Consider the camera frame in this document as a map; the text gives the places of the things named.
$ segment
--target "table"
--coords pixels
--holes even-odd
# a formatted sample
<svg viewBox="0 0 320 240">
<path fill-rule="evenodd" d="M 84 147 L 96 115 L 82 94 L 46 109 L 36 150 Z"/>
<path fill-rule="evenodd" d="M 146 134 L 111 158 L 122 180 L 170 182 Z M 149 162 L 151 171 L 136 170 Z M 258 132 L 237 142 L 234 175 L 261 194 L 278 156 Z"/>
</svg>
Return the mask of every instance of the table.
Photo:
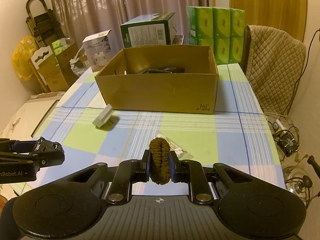
<svg viewBox="0 0 320 240">
<path fill-rule="evenodd" d="M 71 86 L 35 134 L 63 145 L 63 165 L 41 169 L 37 180 L 16 184 L 20 192 L 39 187 L 94 163 L 117 166 L 140 159 L 151 139 L 161 132 L 203 166 L 221 162 L 285 188 L 268 123 L 238 64 L 220 65 L 214 115 L 115 111 L 97 129 L 92 121 L 106 106 L 91 70 Z M 188 194 L 185 183 L 133 185 L 133 194 Z"/>
</svg>

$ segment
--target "black fan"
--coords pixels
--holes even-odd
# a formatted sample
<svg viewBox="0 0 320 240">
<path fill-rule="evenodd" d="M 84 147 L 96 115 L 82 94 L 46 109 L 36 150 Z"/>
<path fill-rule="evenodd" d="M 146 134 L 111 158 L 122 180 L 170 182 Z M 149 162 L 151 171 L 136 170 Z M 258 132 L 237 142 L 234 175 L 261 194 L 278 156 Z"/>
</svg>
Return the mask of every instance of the black fan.
<svg viewBox="0 0 320 240">
<path fill-rule="evenodd" d="M 282 149 L 284 154 L 289 157 L 292 153 L 298 150 L 299 144 L 293 137 L 292 133 L 286 132 L 279 137 L 278 146 Z"/>
</svg>

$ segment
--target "brown cardboard box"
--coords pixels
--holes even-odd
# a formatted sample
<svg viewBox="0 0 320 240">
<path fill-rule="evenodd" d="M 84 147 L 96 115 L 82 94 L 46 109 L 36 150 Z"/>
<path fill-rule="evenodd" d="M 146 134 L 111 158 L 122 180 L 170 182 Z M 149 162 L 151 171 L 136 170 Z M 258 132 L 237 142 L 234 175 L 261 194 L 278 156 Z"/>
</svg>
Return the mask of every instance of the brown cardboard box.
<svg viewBox="0 0 320 240">
<path fill-rule="evenodd" d="M 71 70 L 69 62 L 77 52 L 78 47 L 74 43 L 57 55 L 57 59 L 52 54 L 39 65 L 38 72 L 44 76 L 51 92 L 67 91 L 78 79 Z"/>
<path fill-rule="evenodd" d="M 185 73 L 138 74 L 164 66 Z M 211 47 L 159 45 L 122 49 L 95 79 L 114 109 L 213 114 L 219 75 Z"/>
</svg>

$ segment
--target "quilted chair cover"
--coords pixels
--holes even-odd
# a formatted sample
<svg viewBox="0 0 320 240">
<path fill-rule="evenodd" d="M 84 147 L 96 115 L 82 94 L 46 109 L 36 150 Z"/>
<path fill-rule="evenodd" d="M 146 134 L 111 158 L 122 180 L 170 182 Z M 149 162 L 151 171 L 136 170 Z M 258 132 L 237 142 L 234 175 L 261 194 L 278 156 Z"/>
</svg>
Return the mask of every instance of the quilted chair cover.
<svg viewBox="0 0 320 240">
<path fill-rule="evenodd" d="M 303 68 L 305 45 L 276 28 L 249 25 L 249 29 L 247 79 L 264 112 L 281 114 Z"/>
</svg>

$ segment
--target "patterned curtain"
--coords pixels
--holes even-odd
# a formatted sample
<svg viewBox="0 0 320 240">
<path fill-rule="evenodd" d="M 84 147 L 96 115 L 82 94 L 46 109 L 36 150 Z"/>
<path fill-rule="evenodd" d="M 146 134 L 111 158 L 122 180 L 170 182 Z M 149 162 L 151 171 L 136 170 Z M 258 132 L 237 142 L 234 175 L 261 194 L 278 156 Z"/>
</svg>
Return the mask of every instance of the patterned curtain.
<svg viewBox="0 0 320 240">
<path fill-rule="evenodd" d="M 206 6 L 208 0 L 52 0 L 65 35 L 78 46 L 86 36 L 112 29 L 115 51 L 123 48 L 120 25 L 142 14 L 175 12 L 178 33 L 188 35 L 186 5 Z"/>
</svg>

